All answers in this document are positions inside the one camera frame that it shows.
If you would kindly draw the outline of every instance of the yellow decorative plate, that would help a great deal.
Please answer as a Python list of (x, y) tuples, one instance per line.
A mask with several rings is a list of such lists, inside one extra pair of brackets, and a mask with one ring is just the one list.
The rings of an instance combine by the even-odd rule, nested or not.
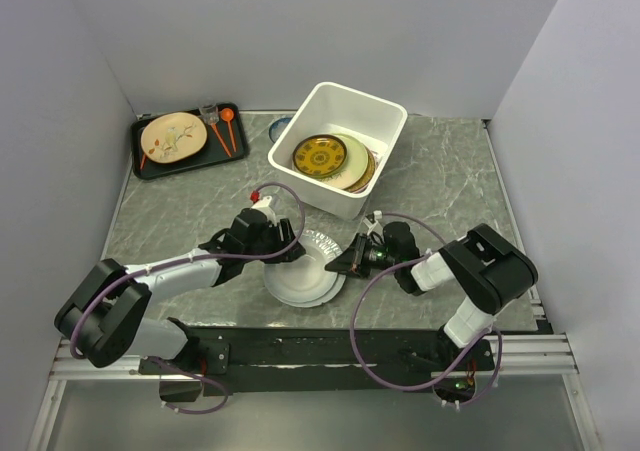
[(340, 170), (347, 158), (347, 147), (341, 139), (318, 134), (305, 139), (293, 152), (293, 165), (311, 178), (326, 178)]
[(327, 178), (320, 178), (318, 181), (334, 188), (345, 189), (355, 184), (367, 171), (369, 152), (364, 144), (352, 136), (346, 134), (336, 136), (344, 141), (347, 147), (346, 162), (337, 173)]
[(151, 121), (140, 136), (142, 151), (156, 163), (175, 163), (196, 154), (207, 142), (207, 129), (197, 116), (173, 113)]

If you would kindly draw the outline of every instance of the orange chopsticks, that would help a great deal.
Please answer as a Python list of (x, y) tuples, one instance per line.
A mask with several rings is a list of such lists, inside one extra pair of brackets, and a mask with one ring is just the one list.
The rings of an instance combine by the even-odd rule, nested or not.
[(214, 123), (211, 127), (216, 132), (216, 136), (218, 137), (218, 141), (220, 141), (220, 144), (224, 148), (224, 151), (227, 153), (227, 156), (231, 157), (231, 153), (229, 152), (229, 148), (227, 148), (227, 145), (225, 144), (224, 139), (222, 139), (222, 136), (220, 136), (220, 132), (218, 131), (218, 126), (216, 126), (216, 124)]

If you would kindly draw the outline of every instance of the white wall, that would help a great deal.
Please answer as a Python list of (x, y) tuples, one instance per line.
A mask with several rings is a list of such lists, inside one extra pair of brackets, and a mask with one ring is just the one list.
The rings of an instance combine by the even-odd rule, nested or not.
[(137, 112), (295, 109), (337, 81), (491, 117), (556, 0), (74, 0)]
[(607, 450), (638, 449), (640, 0), (559, 0), (491, 124)]
[(24, 449), (59, 340), (99, 257), (131, 109), (71, 0), (0, 0), (0, 448)]

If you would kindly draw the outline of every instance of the clear cup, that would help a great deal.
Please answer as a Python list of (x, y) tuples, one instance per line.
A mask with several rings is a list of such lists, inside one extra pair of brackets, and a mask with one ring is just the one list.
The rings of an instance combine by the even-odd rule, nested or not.
[(198, 110), (200, 111), (200, 119), (209, 126), (213, 126), (220, 120), (218, 107), (215, 104), (211, 104), (211, 101), (207, 101), (198, 106)]

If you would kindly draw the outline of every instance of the white plastic bin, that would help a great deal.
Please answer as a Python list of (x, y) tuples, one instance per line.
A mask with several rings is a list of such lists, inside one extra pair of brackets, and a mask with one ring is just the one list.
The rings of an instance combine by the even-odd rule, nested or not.
[[(375, 188), (407, 120), (399, 104), (336, 83), (320, 83), (269, 151), (278, 179), (303, 202), (343, 219), (355, 218)], [(292, 170), (292, 154), (303, 139), (316, 134), (350, 134), (380, 156), (367, 189), (359, 194), (328, 186)]]

